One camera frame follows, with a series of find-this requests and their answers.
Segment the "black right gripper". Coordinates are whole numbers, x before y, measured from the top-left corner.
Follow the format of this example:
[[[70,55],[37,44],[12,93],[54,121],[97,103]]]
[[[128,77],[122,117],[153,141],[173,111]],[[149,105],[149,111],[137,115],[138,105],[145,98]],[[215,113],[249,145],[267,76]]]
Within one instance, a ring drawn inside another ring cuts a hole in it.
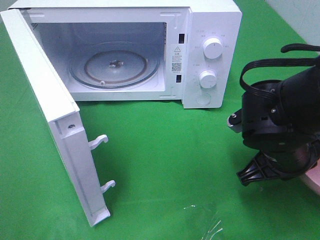
[[[252,182],[298,177],[320,158],[320,82],[265,80],[242,96],[243,144],[258,150],[236,175]]]

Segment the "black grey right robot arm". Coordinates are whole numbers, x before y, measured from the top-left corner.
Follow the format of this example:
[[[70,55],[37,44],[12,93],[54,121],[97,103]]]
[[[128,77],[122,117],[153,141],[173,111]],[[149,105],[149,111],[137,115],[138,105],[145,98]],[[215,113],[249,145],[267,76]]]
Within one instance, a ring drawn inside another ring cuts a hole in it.
[[[320,157],[320,59],[261,59],[243,71],[263,67],[304,67],[304,71],[251,85],[240,79],[242,106],[229,117],[228,125],[242,133],[245,146],[257,150],[237,173],[245,186],[298,177],[315,167]]]

